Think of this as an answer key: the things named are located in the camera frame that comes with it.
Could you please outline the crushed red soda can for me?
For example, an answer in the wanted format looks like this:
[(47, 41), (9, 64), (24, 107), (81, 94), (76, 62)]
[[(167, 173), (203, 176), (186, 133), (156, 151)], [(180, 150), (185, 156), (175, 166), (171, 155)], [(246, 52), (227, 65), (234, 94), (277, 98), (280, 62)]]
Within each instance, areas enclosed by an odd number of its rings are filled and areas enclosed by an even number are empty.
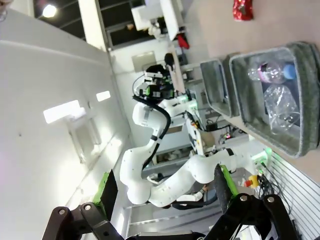
[(238, 22), (253, 20), (253, 0), (234, 0), (232, 15)]

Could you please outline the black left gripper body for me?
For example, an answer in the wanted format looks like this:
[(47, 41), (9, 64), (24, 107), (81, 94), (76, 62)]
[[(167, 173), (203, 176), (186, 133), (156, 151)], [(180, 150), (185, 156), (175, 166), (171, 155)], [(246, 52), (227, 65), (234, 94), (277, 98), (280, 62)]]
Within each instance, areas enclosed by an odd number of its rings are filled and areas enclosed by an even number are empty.
[(175, 89), (168, 77), (146, 76), (138, 87), (138, 95), (150, 100), (170, 100), (175, 97)]

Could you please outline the red yellow emergency stop button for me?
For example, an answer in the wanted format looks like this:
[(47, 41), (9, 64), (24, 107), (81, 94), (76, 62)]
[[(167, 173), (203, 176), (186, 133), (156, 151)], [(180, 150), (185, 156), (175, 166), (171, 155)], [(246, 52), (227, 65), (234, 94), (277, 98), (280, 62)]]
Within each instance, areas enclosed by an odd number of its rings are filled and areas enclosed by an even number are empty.
[(244, 182), (244, 186), (247, 188), (257, 188), (260, 185), (259, 183), (259, 176), (258, 175), (251, 175), (248, 180)]

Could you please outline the slotted aluminium panel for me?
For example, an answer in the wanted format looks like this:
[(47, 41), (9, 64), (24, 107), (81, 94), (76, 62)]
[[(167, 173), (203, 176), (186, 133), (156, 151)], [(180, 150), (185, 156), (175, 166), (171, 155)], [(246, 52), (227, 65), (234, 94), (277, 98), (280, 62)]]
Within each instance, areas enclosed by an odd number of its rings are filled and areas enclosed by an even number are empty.
[(267, 167), (287, 200), (286, 208), (302, 238), (320, 237), (320, 185), (274, 152), (270, 152)]

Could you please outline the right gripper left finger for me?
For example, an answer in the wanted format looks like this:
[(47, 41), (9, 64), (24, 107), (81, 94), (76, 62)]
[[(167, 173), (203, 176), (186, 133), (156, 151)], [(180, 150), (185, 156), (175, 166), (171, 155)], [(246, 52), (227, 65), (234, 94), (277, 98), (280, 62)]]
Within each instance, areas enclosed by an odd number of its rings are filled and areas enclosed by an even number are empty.
[(111, 223), (118, 194), (114, 172), (105, 172), (92, 201), (71, 210), (53, 209), (48, 221), (48, 240), (81, 240), (93, 234), (96, 240), (124, 240)]

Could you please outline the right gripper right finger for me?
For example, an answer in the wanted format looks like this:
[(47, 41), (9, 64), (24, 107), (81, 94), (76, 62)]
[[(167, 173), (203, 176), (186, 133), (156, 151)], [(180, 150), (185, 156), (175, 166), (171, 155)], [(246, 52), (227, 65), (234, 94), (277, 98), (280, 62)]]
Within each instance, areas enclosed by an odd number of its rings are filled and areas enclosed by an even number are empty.
[(240, 193), (225, 165), (214, 169), (213, 186), (222, 215), (204, 240), (235, 240), (242, 226), (253, 226), (261, 240), (298, 240), (298, 234), (282, 199)]

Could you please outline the clear bottle with pink label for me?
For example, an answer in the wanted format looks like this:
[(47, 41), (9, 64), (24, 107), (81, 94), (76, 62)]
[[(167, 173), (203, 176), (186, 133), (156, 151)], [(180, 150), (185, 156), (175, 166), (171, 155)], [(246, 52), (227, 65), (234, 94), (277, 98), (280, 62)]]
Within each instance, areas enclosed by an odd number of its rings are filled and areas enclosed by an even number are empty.
[(252, 81), (269, 84), (283, 84), (297, 78), (295, 64), (280, 60), (254, 62), (248, 67), (247, 75)]

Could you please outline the round ceiling light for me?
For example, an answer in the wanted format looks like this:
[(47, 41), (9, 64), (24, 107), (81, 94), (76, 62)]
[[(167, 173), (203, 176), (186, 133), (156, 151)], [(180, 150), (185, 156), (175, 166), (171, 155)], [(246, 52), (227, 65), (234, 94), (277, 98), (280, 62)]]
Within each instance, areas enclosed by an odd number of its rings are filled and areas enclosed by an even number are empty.
[(57, 7), (52, 4), (47, 4), (42, 11), (42, 16), (45, 18), (53, 18), (56, 13)]

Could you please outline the red cloth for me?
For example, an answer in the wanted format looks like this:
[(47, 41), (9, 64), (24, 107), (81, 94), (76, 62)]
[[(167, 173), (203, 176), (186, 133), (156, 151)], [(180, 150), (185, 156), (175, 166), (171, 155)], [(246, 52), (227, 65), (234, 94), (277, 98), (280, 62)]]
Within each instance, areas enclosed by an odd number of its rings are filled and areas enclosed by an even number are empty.
[(181, 48), (187, 49), (187, 50), (190, 48), (190, 45), (189, 45), (189, 43), (188, 43), (188, 41), (187, 41), (187, 38), (186, 38), (186, 36), (185, 36), (184, 33), (178, 34), (178, 35), (176, 36), (176, 38), (177, 38), (177, 41), (178, 41), (178, 45), (179, 45)]

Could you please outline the white desk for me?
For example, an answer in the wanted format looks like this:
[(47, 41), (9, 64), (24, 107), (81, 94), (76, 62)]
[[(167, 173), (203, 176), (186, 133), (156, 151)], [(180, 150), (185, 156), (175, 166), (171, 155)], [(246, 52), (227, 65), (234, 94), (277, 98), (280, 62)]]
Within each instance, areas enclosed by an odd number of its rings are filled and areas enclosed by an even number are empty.
[(180, 28), (184, 26), (182, 17), (182, 1), (181, 0), (160, 0), (160, 7), (163, 13), (169, 39), (173, 41)]

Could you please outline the grey fabric basket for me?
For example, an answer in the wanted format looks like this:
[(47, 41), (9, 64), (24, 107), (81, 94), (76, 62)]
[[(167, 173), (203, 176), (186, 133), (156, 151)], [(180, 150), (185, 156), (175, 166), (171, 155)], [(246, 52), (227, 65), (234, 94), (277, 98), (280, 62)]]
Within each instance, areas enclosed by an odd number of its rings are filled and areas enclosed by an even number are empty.
[[(251, 80), (247, 75), (252, 63), (270, 60), (293, 62), (296, 79), (287, 86), (299, 108), (300, 121), (282, 134), (273, 134), (264, 103), (264, 92), (275, 83)], [(315, 150), (320, 143), (320, 50), (305, 41), (256, 52), (237, 54), (229, 60), (240, 117), (245, 126), (264, 141), (292, 158)]]
[(239, 116), (235, 88), (229, 67), (231, 56), (200, 63), (204, 90), (209, 106), (229, 118)]

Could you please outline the clear plastic cup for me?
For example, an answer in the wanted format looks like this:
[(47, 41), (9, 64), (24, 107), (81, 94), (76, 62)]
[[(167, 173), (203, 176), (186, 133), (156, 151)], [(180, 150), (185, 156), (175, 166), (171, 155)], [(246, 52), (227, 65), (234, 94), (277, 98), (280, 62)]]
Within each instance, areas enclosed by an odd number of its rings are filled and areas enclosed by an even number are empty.
[(300, 121), (300, 109), (287, 86), (271, 84), (264, 92), (263, 99), (274, 135), (288, 131)]

